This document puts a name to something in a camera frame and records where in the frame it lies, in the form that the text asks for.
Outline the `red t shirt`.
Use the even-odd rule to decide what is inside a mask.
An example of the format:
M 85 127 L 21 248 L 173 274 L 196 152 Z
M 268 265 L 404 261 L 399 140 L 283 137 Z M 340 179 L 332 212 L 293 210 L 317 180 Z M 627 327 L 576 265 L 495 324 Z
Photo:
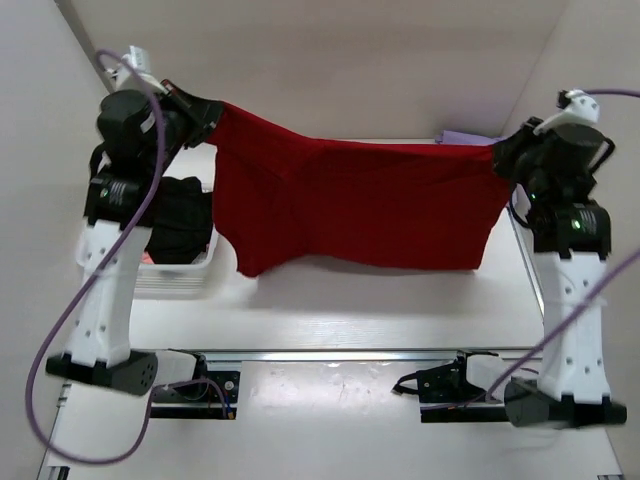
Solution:
M 230 104 L 209 143 L 214 227 L 248 277 L 306 255 L 474 270 L 509 196 L 490 146 L 315 139 Z

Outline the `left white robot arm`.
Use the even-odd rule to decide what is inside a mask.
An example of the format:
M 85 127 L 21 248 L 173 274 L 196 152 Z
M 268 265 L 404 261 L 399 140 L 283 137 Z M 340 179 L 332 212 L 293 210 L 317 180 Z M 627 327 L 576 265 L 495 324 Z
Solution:
M 162 175 L 183 148 L 212 134 L 221 102 L 192 96 L 164 80 L 150 96 L 120 90 L 100 103 L 99 146 L 108 162 L 94 164 L 84 207 L 87 258 L 76 325 L 60 353 L 46 361 L 47 374 L 142 396 L 175 385 L 188 398 L 208 389 L 199 354 L 134 350 L 129 325 L 143 252 L 155 220 Z

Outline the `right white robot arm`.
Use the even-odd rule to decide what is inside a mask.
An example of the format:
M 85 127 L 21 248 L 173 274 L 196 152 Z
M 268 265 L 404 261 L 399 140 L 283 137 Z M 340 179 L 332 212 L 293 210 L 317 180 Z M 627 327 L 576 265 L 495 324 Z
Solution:
M 532 264 L 544 334 L 514 362 L 461 350 L 447 363 L 400 377 L 396 395 L 413 395 L 425 422 L 506 421 L 518 428 L 621 426 L 602 347 L 602 303 L 611 220 L 590 194 L 614 142 L 575 120 L 531 118 L 495 147 L 494 169 L 530 206 L 520 219 L 533 237 Z

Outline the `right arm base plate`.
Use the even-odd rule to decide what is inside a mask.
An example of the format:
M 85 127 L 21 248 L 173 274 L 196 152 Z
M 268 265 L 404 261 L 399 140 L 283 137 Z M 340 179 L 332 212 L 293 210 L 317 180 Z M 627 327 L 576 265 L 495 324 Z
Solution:
M 423 424 L 506 423 L 505 408 L 484 402 L 485 391 L 465 379 L 453 365 L 416 372 Z

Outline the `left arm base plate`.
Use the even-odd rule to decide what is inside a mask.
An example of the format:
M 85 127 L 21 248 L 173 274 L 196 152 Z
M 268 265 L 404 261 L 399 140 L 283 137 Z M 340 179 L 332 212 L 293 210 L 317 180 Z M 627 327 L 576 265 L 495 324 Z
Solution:
M 158 390 L 153 393 L 152 419 L 235 420 L 238 412 L 241 384 L 239 362 L 204 361 L 196 369 L 196 377 L 214 382 L 199 383 Z

